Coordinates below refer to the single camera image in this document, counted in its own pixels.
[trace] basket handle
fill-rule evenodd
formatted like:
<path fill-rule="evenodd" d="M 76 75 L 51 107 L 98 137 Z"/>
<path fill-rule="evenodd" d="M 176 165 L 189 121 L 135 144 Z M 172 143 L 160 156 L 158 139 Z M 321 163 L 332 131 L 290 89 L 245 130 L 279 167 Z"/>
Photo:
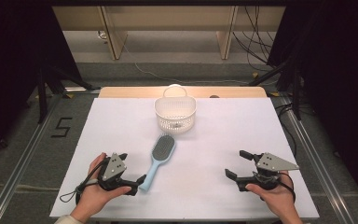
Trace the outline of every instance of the basket handle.
<path fill-rule="evenodd" d="M 165 92 L 166 92 L 167 90 L 172 89 L 172 88 L 175 88 L 175 87 L 182 89 L 182 90 L 185 92 L 185 96 L 187 96 L 187 91 L 186 91 L 186 89 L 183 88 L 181 85 L 178 85 L 178 84 L 172 84 L 172 85 L 168 86 L 168 88 L 165 89 L 165 91 L 162 93 L 162 95 L 163 95 L 164 97 L 166 97 L 166 96 L 165 96 Z"/>

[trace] wrist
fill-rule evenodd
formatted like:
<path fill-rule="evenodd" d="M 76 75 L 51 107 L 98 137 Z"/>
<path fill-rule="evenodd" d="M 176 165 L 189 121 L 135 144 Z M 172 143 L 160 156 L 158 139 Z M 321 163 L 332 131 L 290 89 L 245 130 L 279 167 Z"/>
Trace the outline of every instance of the wrist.
<path fill-rule="evenodd" d="M 278 216 L 283 224 L 303 224 L 296 210 Z"/>
<path fill-rule="evenodd" d="M 86 212 L 86 210 L 81 209 L 81 206 L 77 206 L 71 213 L 71 217 L 76 219 L 77 221 L 81 223 L 86 223 L 89 218 L 91 217 L 90 214 Z"/>

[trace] gray carpet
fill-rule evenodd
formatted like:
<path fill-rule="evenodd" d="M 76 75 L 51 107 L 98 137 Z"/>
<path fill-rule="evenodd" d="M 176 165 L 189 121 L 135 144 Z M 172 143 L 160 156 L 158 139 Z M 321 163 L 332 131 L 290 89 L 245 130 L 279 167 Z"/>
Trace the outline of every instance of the gray carpet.
<path fill-rule="evenodd" d="M 190 82 L 180 83 L 183 85 L 238 86 L 240 83 L 236 82 L 197 83 L 197 81 L 211 77 L 211 80 L 236 79 L 249 82 L 253 80 L 249 74 L 254 71 L 253 68 L 243 64 L 140 63 L 139 66 L 143 70 L 153 72 L 163 78 L 180 78 L 183 81 Z M 83 79 L 94 86 L 160 86 L 174 83 L 172 80 L 164 80 L 142 73 L 133 63 L 79 63 L 78 67 Z M 273 81 L 274 78 L 266 81 L 266 83 Z M 69 81 L 64 81 L 63 83 L 66 86 L 75 86 Z M 264 87 L 267 91 L 274 91 L 274 85 Z M 21 179 L 20 185 L 1 219 L 1 223 L 54 222 L 49 217 L 49 211 L 57 197 L 58 188 L 72 159 L 77 140 L 81 135 L 95 97 L 98 97 L 98 95 L 79 93 L 72 98 L 65 97 L 59 101 L 38 148 Z M 282 104 L 279 97 L 271 98 L 271 100 L 275 106 Z M 39 111 L 35 95 L 30 97 L 28 103 L 30 107 L 24 108 L 16 124 L 10 127 L 10 132 L 7 135 L 8 147 L 0 148 L 0 189 L 16 166 L 38 121 Z M 317 116 L 312 114 L 310 106 L 303 104 L 301 107 L 302 122 L 310 135 L 310 139 L 320 155 L 322 155 L 324 165 L 333 177 L 339 192 L 343 195 L 355 223 L 358 223 L 358 188 L 345 165 L 333 155 L 334 148 L 329 142 L 328 136 L 325 134 Z M 70 130 L 66 137 L 51 137 L 52 135 L 64 133 L 64 130 L 56 130 L 56 125 L 60 118 L 72 118 L 63 121 L 63 124 L 70 127 Z M 324 189 L 296 136 L 287 114 L 282 116 L 282 122 L 296 139 L 296 161 L 301 167 L 301 173 L 321 216 L 318 220 L 308 220 L 308 222 L 338 223 L 335 211 L 325 196 Z M 293 148 L 294 143 L 288 134 L 287 138 Z M 39 187 L 39 189 L 30 189 L 30 186 Z M 271 223 L 271 220 L 248 223 L 267 224 Z"/>

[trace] sleeve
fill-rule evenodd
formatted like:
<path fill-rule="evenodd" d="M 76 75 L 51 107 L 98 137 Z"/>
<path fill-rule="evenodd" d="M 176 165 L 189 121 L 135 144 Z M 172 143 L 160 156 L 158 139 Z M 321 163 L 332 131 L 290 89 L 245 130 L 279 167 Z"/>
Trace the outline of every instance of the sleeve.
<path fill-rule="evenodd" d="M 55 224 L 82 224 L 81 222 L 77 221 L 74 217 L 69 215 L 60 217 Z"/>

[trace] aluminum rail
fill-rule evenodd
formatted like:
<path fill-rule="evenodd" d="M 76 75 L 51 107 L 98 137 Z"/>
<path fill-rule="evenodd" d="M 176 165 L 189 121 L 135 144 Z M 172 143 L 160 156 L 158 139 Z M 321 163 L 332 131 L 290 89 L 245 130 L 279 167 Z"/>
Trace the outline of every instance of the aluminum rail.
<path fill-rule="evenodd" d="M 291 101 L 288 97 L 283 97 L 282 102 L 287 105 Z M 312 164 L 313 170 L 316 172 L 322 187 L 326 193 L 327 198 L 329 199 L 331 205 L 333 206 L 334 211 L 336 212 L 337 218 L 340 223 L 354 223 L 353 217 L 346 205 L 343 197 L 340 195 L 336 185 L 333 182 L 330 174 L 327 172 L 324 167 L 324 163 L 321 160 L 321 157 L 318 154 L 315 146 L 310 141 L 310 137 L 307 134 L 301 120 L 297 120 L 296 115 L 293 111 L 289 111 L 289 119 L 291 120 L 293 126 L 295 127 L 298 138 L 300 139 L 310 163 Z"/>
<path fill-rule="evenodd" d="M 31 140 L 28 142 L 27 147 L 25 148 L 24 152 L 22 153 L 16 167 L 14 168 L 13 172 L 10 175 L 10 178 L 4 185 L 1 193 L 0 193 L 0 219 L 2 218 L 3 214 L 5 213 L 7 206 L 18 186 L 30 160 L 32 159 L 35 150 L 43 136 L 43 133 L 48 126 L 49 119 L 51 114 L 53 113 L 55 107 L 57 106 L 58 102 L 61 100 L 61 95 L 54 95 L 51 99 L 51 103 L 49 104 L 48 113 L 43 120 L 42 123 L 37 124 L 36 129 L 34 131 Z"/>

